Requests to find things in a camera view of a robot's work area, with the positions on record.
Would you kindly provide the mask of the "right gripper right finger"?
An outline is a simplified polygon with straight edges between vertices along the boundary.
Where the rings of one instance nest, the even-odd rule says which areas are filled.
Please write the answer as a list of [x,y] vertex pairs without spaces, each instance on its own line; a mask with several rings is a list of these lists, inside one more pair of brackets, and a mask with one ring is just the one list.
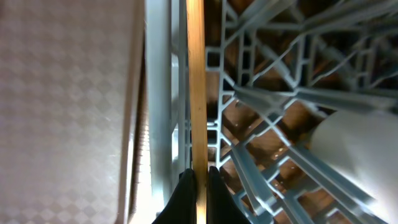
[[208,224],[250,224],[235,204],[215,166],[210,166],[208,171],[206,206]]

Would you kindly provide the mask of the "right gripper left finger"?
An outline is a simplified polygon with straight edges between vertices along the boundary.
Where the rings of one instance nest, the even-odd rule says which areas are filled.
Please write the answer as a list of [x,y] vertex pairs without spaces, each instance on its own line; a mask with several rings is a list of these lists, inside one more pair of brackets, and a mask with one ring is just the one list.
[[195,224],[197,182],[192,169],[180,174],[173,194],[152,224]]

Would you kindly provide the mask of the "white green cup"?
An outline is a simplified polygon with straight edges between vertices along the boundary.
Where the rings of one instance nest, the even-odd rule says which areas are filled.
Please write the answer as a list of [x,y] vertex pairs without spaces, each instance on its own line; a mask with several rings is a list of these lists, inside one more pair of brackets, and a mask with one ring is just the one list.
[[337,111],[314,130],[310,151],[374,201],[369,209],[397,223],[397,117]]

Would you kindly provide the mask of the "wooden chopstick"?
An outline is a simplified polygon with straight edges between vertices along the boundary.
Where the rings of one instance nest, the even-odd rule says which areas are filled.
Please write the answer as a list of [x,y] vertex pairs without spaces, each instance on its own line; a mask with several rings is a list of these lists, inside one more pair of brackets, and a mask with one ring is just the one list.
[[206,224],[208,139],[206,127],[204,2],[201,0],[187,0],[186,4],[192,162],[197,180],[196,223]]

